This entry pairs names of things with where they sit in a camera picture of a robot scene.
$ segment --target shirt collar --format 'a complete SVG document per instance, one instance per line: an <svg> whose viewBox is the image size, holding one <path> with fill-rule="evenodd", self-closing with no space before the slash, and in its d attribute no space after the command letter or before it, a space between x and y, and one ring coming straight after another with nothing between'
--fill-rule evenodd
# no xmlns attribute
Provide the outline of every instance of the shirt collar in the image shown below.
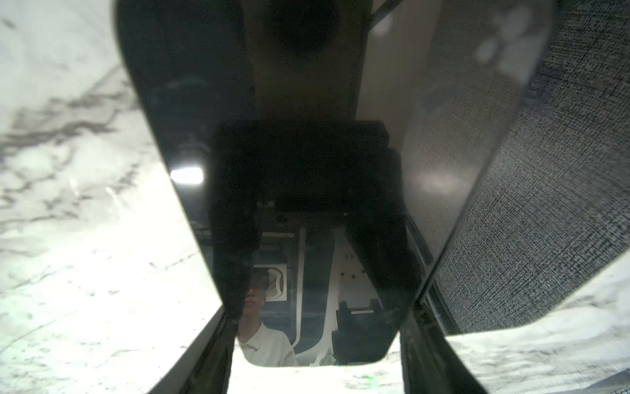
<svg viewBox="0 0 630 394"><path fill-rule="evenodd" d="M251 346L254 349L260 349L260 345L263 343L263 332L267 329L263 322L260 322L260 327L258 327L258 331L252 336L249 341L245 342L244 345Z"/></svg>

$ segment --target mirror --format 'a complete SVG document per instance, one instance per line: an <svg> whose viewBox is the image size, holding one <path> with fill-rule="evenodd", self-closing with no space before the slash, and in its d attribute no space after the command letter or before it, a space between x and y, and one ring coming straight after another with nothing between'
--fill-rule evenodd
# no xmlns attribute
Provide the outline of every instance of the mirror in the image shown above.
<svg viewBox="0 0 630 394"><path fill-rule="evenodd" d="M387 70L398 72L394 87L375 88L373 79L381 75L374 70L383 58L374 51L366 55L369 29L377 22L371 15L378 8L381 20L383 9L396 3L380 8L368 0L117 4L125 63L223 300L226 324L233 325L253 364L347 365L385 356L426 280L426 267L408 245L412 219L404 196L413 199L414 226L439 228L435 239L429 237L437 258L520 98L522 81L497 76L484 65L494 64L498 55L475 63L483 49L478 46L496 30L490 22L458 47L466 54L462 64L476 74L465 72L442 86L432 76L453 63L433 61L423 76L431 83L419 88L420 73L413 67L423 66L439 2L430 12L414 8L407 14L430 19L404 20L400 26L418 37L420 47L396 47L406 55L391 61L400 69ZM483 12L491 15L493 7L485 4ZM427 29L416 36L416 26ZM387 33L382 26L378 31ZM468 77L471 86L486 86L489 97L505 93L501 116L494 119L494 110L473 116L474 105L455 108L458 117L441 110L470 94L472 89L461 86ZM383 104L394 88L402 93ZM414 95L421 105L412 111ZM484 106L482 100L467 100ZM381 111L369 110L376 107ZM396 121L386 127L381 115ZM415 126L407 133L411 118ZM447 136L458 144L440 137L436 119L447 119L448 130L461 132ZM477 139L467 130L482 129L491 132L473 143L479 149L470 150ZM421 159L414 159L419 151ZM446 199L441 220L435 215L440 213L435 206L445 200L440 160L449 156L463 160L450 163L457 192ZM463 176L461 182L455 175ZM412 193L403 193L403 180ZM435 188L442 194L433 193Z"/></svg>

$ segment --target gray fabric panel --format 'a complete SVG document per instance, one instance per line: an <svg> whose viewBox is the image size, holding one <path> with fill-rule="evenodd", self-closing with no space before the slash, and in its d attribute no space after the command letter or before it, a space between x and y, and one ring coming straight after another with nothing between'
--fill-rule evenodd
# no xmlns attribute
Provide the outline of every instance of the gray fabric panel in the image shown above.
<svg viewBox="0 0 630 394"><path fill-rule="evenodd" d="M630 245L630 2L563 8L438 275L463 332L540 318Z"/></svg>

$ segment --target dark hair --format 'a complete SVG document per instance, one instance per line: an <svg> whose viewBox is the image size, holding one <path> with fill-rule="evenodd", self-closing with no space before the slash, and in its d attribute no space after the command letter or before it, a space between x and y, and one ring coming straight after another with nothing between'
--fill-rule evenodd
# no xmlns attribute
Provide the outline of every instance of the dark hair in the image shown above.
<svg viewBox="0 0 630 394"><path fill-rule="evenodd" d="M267 290L269 288L269 269L263 267L254 268L251 275L251 284L259 289Z"/></svg>

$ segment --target marble surface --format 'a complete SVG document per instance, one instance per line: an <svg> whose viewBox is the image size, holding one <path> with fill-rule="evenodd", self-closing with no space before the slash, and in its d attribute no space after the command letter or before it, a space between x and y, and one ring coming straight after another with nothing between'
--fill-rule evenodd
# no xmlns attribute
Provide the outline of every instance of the marble surface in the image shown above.
<svg viewBox="0 0 630 394"><path fill-rule="evenodd" d="M147 392L220 303L108 12L0 8L0 393ZM491 393L586 387L630 365L629 265L531 325L448 340ZM401 393L398 341L360 367L267 369L235 352L231 393L295 387Z"/></svg>

